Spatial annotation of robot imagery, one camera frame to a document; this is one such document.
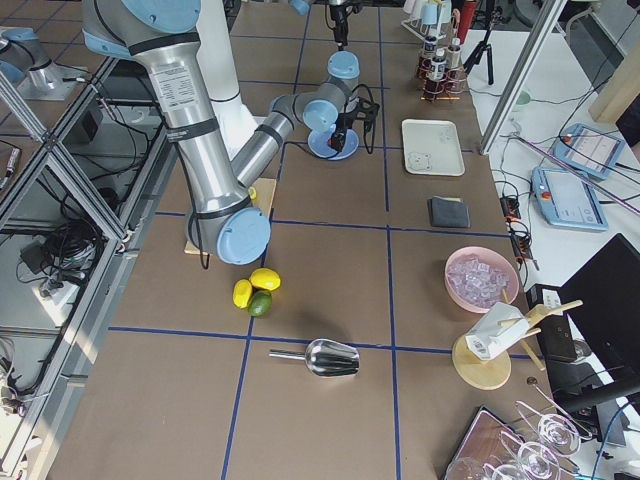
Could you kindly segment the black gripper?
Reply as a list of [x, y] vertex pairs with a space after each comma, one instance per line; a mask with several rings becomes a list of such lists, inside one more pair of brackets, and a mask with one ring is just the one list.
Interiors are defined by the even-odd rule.
[[351, 129], [356, 113], [354, 110], [338, 115], [335, 130], [331, 135], [333, 150], [343, 150], [347, 141], [347, 133]]
[[343, 44], [348, 43], [348, 9], [349, 7], [346, 4], [329, 6], [330, 19], [333, 22], [330, 29], [333, 33], [334, 41], [337, 44], [339, 51], [345, 50], [345, 46]]

